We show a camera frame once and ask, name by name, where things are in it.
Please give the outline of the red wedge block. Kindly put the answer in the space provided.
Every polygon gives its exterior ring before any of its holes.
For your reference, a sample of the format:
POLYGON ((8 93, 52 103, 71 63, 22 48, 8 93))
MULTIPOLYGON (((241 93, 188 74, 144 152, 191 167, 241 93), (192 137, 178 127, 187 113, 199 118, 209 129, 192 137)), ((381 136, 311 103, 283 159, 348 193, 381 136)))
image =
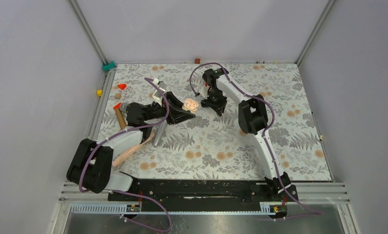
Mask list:
POLYGON ((117 87, 120 89, 120 90, 124 90, 127 85, 125 83, 122 83, 122 84, 118 84, 117 87))

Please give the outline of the teal block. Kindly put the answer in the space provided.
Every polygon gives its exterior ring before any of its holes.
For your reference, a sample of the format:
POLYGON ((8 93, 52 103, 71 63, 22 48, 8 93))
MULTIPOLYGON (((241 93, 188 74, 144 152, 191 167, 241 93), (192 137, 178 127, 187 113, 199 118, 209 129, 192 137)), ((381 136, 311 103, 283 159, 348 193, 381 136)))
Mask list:
POLYGON ((103 65, 102 66, 102 69, 104 72, 108 72, 109 70, 113 69, 116 67, 116 64, 114 61, 111 61, 110 63, 106 64, 106 65, 103 65))

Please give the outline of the floral table mat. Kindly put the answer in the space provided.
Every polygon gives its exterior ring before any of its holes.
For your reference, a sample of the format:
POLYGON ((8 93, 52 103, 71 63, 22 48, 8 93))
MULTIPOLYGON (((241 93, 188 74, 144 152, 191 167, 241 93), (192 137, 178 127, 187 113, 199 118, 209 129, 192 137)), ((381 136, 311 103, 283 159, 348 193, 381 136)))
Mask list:
MULTIPOLYGON (((268 133, 280 169, 294 181, 331 181, 327 161, 313 120, 303 82, 295 64, 225 64, 244 90, 261 95, 274 109, 268 133)), ((193 98, 203 68, 194 64, 120 64, 101 121, 98 140, 117 133, 113 107, 118 103, 153 101, 154 88, 145 78, 165 82, 181 101, 193 98), (117 85, 125 83, 120 90, 117 85)), ((263 179, 263 163, 249 135, 238 125, 238 106, 228 101, 220 117, 210 108, 198 108, 196 117, 171 125, 158 147, 146 143, 115 171, 138 178, 263 179)))

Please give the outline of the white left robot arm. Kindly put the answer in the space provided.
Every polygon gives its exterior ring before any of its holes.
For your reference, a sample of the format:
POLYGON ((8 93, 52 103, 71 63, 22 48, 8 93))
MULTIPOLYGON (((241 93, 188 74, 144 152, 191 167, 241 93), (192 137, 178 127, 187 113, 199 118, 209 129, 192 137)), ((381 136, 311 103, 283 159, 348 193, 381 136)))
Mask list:
POLYGON ((158 119, 158 125, 179 124, 195 118, 195 114, 183 109, 183 103, 172 92, 166 92, 160 101, 151 104, 132 102, 126 107, 127 127, 113 136, 97 143, 83 139, 76 150, 67 170, 68 181, 78 185, 82 192, 100 193, 104 190, 119 191, 126 200, 138 196, 138 186, 134 178, 125 173, 112 172, 114 157, 130 153, 131 148, 140 146, 153 135, 153 124, 149 120, 158 119))

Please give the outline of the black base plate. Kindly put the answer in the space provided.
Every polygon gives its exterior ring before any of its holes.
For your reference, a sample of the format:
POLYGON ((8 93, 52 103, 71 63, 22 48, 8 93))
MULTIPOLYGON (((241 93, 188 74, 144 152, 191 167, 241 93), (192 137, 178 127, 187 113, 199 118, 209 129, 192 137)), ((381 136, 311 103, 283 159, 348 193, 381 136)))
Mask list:
POLYGON ((162 209, 164 204, 248 204, 262 202, 282 205, 298 199, 296 186, 273 194, 265 180, 193 180, 134 178, 127 195, 113 192, 108 201, 152 202, 162 209))

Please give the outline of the beige earbud charging case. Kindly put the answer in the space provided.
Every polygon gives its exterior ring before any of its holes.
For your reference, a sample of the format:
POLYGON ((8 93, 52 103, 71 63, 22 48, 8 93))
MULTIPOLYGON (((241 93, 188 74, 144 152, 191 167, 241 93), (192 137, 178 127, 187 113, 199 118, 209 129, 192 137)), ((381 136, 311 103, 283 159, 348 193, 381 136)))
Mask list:
POLYGON ((196 112, 198 110, 199 104, 197 101, 188 98, 183 103, 183 109, 190 112, 196 112))

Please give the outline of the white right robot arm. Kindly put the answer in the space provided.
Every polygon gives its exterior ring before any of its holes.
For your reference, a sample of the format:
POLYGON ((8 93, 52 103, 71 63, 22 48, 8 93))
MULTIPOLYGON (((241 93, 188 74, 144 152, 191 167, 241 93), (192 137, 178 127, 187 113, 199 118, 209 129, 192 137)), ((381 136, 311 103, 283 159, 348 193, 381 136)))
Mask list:
POLYGON ((291 186, 291 182, 287 173, 279 170, 279 163, 272 149, 267 132, 271 126, 268 123, 267 103, 261 95, 252 96, 243 91, 230 78, 225 68, 208 69, 202 78, 208 90, 201 94, 204 97, 201 106, 213 109, 219 116, 225 111, 227 99, 230 98, 238 106, 239 127, 242 132, 249 135, 263 163, 268 197, 279 201, 286 195, 286 189, 291 186))

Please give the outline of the red block near microphones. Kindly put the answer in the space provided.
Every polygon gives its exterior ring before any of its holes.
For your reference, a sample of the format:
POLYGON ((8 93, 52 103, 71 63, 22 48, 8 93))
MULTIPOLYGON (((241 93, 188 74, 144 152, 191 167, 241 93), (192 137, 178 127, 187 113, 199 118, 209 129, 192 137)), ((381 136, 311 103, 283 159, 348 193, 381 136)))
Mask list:
POLYGON ((120 106, 121 106, 121 103, 118 103, 117 105, 115 105, 115 106, 113 107, 113 109, 114 109, 114 110, 119 109, 120 106))

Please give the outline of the gold brown microphone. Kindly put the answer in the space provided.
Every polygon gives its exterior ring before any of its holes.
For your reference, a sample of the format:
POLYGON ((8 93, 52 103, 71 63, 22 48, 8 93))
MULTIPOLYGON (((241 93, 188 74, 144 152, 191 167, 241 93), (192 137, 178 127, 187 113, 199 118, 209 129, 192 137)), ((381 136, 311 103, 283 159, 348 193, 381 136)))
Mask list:
POLYGON ((120 129, 121 130, 125 129, 127 124, 126 124, 126 121, 125 121, 125 118, 123 116, 122 111, 120 110, 120 108, 116 108, 116 109, 114 109, 114 111, 115 111, 120 129))

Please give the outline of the small coloured beads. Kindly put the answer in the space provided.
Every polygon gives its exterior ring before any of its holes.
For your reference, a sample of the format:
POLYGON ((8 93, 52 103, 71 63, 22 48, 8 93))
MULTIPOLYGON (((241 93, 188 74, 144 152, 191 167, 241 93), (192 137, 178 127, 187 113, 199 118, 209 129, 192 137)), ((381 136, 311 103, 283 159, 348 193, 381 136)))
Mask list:
POLYGON ((279 61, 265 61, 265 60, 262 60, 262 61, 256 61, 255 64, 278 64, 279 61))

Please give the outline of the aluminium corner rail right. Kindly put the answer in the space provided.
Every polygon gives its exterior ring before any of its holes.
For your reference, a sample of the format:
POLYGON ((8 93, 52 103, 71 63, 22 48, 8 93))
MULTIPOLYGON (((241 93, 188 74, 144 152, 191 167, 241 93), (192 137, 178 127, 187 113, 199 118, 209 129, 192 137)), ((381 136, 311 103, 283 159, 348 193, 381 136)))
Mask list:
POLYGON ((325 5, 324 9, 322 10, 314 28, 312 29, 307 41, 305 42, 303 49, 301 50, 298 58, 295 61, 295 64, 298 67, 302 64, 307 52, 309 51, 311 45, 313 44, 314 40, 316 39, 319 31, 321 30, 324 22, 326 21, 327 17, 329 16, 329 14, 330 14, 330 12, 331 12, 331 10, 334 7, 336 2, 337 2, 337 0, 328 0, 327 1, 327 4, 325 5))

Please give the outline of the pink microphone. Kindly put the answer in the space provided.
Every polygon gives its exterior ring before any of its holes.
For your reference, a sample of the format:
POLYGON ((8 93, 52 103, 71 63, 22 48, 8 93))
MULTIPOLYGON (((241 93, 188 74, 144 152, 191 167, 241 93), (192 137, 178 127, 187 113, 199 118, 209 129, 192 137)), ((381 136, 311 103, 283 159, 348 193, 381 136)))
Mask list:
POLYGON ((123 153, 121 153, 112 163, 113 167, 119 166, 122 162, 124 162, 126 159, 128 159, 133 153, 135 153, 137 150, 139 150, 142 146, 144 146, 146 143, 151 141, 155 134, 153 132, 150 133, 150 136, 147 140, 142 142, 141 144, 134 145, 130 147, 129 149, 125 150, 123 153))

